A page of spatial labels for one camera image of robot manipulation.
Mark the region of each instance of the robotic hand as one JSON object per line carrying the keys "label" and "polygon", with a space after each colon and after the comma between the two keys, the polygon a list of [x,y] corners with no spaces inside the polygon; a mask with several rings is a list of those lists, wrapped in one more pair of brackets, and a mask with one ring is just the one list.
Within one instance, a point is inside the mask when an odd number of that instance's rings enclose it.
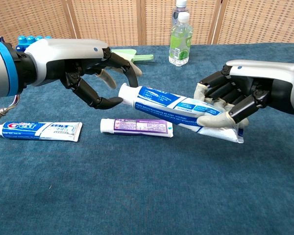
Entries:
{"label": "robotic hand", "polygon": [[[84,74],[95,74],[111,88],[116,88],[113,78],[104,68],[122,72],[131,87],[138,86],[136,74],[141,75],[139,68],[112,53],[102,41],[40,39],[25,52],[18,52],[0,38],[0,97],[18,95],[29,84],[41,86],[60,79],[65,88],[71,89],[90,107],[110,109],[123,99],[100,97],[81,78]],[[5,115],[5,111],[0,111],[0,117]]]}
{"label": "robotic hand", "polygon": [[196,87],[200,99],[225,111],[201,116],[198,125],[230,127],[248,125],[247,117],[267,106],[294,114],[294,64],[232,60],[221,71],[202,79]]}

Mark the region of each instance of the cable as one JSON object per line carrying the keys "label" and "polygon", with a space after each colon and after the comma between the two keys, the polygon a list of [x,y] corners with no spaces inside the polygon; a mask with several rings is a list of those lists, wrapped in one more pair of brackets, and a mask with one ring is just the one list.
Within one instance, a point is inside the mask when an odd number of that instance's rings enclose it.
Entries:
{"label": "cable", "polygon": [[13,102],[6,108],[1,108],[0,109],[0,118],[5,116],[11,109],[15,108],[18,103],[20,102],[20,98],[21,96],[19,94],[17,94],[16,96],[14,96],[14,100]]}

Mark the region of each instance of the green bottle label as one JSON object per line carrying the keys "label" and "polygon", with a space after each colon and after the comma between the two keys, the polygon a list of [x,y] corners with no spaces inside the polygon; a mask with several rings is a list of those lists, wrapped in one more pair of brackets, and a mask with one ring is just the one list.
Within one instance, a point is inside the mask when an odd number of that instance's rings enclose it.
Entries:
{"label": "green bottle label", "polygon": [[192,37],[177,38],[177,37],[171,35],[170,57],[176,58],[178,60],[184,60],[187,57],[189,57],[191,43],[192,43]]}

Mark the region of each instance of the beige wall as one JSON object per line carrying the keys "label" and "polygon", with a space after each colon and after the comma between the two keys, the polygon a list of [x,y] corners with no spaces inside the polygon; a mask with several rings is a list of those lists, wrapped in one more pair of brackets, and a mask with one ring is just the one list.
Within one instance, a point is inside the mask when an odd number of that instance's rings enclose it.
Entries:
{"label": "beige wall", "polygon": [[[175,0],[0,1],[0,36],[168,45]],[[193,44],[294,43],[294,0],[188,0]]]}

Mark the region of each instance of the blue and white toothpaste tube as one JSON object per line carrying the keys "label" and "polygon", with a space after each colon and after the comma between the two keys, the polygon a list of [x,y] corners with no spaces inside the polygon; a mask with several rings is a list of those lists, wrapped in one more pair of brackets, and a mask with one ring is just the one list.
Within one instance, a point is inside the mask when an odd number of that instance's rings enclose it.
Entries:
{"label": "blue and white toothpaste tube", "polygon": [[81,122],[5,122],[0,136],[9,139],[78,141]]}
{"label": "blue and white toothpaste tube", "polygon": [[151,119],[108,119],[100,122],[100,131],[116,135],[146,135],[173,137],[172,123]]}
{"label": "blue and white toothpaste tube", "polygon": [[147,114],[188,128],[199,134],[243,143],[243,129],[238,125],[231,128],[211,128],[199,126],[197,118],[202,115],[221,113],[213,105],[184,96],[159,91],[148,87],[129,87],[124,83],[119,91],[123,103]]}

